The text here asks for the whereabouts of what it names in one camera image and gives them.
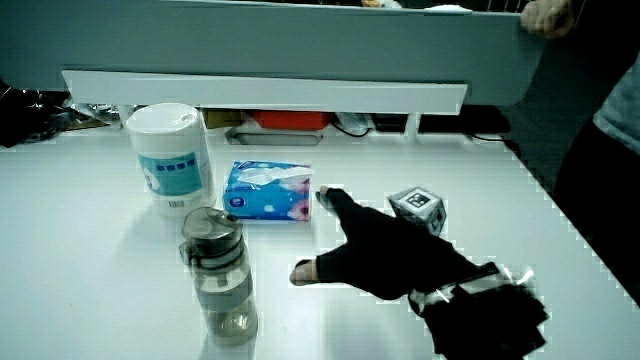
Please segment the person's right hand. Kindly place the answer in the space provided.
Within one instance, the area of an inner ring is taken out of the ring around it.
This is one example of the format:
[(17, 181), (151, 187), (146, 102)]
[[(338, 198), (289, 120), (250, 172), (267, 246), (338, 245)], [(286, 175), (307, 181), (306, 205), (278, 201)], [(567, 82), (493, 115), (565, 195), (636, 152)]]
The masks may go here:
[(299, 261), (289, 276), (295, 286), (345, 283), (396, 300), (498, 272), (493, 263), (473, 264), (424, 227), (357, 204), (342, 189), (323, 186), (316, 195), (338, 218), (346, 242)]

